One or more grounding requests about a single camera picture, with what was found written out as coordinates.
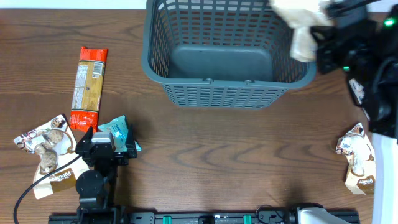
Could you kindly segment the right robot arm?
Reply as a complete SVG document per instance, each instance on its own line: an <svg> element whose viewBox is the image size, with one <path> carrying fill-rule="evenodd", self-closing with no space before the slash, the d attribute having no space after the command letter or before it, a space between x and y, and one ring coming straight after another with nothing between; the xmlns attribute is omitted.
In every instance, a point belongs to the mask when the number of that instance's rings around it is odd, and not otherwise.
<svg viewBox="0 0 398 224"><path fill-rule="evenodd" d="M276 1L295 31L291 56L341 69L351 97L369 121L376 150L373 223L397 223L397 5L377 22L370 1Z"/></svg>

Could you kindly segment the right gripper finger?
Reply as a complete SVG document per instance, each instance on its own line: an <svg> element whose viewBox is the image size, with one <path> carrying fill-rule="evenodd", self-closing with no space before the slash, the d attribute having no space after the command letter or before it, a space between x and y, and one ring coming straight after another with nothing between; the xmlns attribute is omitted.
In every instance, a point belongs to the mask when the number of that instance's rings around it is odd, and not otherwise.
<svg viewBox="0 0 398 224"><path fill-rule="evenodd" d="M378 0L340 0L332 1L326 7L326 12L330 18L342 17L346 12L365 7L368 4L377 2Z"/></svg>
<svg viewBox="0 0 398 224"><path fill-rule="evenodd" d="M311 26L310 34L315 40L318 50L337 49L336 35L337 28L334 26Z"/></svg>

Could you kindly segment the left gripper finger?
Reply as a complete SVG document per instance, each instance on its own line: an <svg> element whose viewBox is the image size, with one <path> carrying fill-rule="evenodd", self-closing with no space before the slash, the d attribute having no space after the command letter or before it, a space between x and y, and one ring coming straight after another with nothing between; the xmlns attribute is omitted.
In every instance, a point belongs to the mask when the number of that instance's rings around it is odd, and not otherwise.
<svg viewBox="0 0 398 224"><path fill-rule="evenodd" d="M128 127L125 146L126 146L127 152L137 152L136 141L134 138L132 125L129 125L129 127Z"/></svg>
<svg viewBox="0 0 398 224"><path fill-rule="evenodd" d="M76 144L75 152L79 156L86 156L89 154L89 151L91 149L92 137L93 137L93 128L89 127L85 135Z"/></svg>

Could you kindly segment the orange spaghetti packet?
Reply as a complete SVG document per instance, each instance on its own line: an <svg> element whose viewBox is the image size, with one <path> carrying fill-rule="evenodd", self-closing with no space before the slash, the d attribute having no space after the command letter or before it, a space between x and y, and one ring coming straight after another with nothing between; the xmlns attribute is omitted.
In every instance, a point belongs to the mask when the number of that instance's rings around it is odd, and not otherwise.
<svg viewBox="0 0 398 224"><path fill-rule="evenodd" d="M87 131L98 129L101 94L108 49L80 48L70 112L70 127Z"/></svg>

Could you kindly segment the beige kraft pouch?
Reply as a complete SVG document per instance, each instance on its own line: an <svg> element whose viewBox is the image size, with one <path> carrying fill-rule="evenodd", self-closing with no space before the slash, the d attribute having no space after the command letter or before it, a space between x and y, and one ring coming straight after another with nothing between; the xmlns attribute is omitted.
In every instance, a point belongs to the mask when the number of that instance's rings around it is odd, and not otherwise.
<svg viewBox="0 0 398 224"><path fill-rule="evenodd" d="M271 8L293 29L290 56L300 62L316 61L318 44L311 26L333 26L326 13L331 0L270 0Z"/></svg>

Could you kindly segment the teal snack packet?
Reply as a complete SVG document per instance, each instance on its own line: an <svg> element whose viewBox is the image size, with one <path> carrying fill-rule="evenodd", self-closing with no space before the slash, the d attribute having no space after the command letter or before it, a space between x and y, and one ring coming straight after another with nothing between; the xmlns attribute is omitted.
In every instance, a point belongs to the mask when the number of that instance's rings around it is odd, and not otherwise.
<svg viewBox="0 0 398 224"><path fill-rule="evenodd" d="M127 119L124 115L117 117L109 123L98 126L100 131L109 131L114 138L116 152L126 152L126 138L128 134Z"/></svg>

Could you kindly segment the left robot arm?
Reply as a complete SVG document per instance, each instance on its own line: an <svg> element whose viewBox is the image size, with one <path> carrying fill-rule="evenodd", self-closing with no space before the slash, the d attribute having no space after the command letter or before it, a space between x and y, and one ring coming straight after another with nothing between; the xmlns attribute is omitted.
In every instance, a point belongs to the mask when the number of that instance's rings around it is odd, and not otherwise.
<svg viewBox="0 0 398 224"><path fill-rule="evenodd" d="M76 181L80 206L77 223L121 224L129 223L125 207L114 203L118 167L127 166L137 157L132 127L127 131L125 151L118 152L113 135L109 132L94 132L89 128L77 143L75 152L92 170L82 173Z"/></svg>

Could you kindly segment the small white brown food bag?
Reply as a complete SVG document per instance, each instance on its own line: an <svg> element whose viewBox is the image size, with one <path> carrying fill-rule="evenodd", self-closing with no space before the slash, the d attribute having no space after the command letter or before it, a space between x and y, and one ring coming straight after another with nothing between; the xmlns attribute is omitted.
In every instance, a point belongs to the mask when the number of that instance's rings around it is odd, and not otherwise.
<svg viewBox="0 0 398 224"><path fill-rule="evenodd" d="M348 161L345 186L356 195L373 195L376 184L375 152L361 123L338 139L335 153Z"/></svg>

